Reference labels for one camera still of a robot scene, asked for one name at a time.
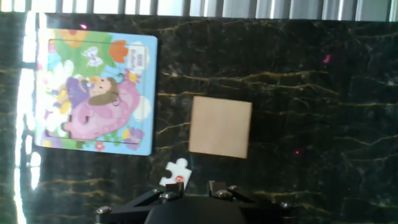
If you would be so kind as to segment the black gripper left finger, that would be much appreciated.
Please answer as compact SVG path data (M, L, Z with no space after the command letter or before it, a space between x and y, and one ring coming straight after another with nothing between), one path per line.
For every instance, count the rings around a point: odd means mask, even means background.
M165 187L148 191L120 207L102 206L95 210L95 223L144 223L155 207L182 198L184 183L166 184Z

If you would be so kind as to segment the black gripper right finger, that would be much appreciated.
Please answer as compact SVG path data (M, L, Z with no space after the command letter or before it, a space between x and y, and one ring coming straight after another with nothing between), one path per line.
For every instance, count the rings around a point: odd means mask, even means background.
M295 204L273 202L237 185L227 186L225 182L208 181L208 196L236 205L246 223L295 223Z

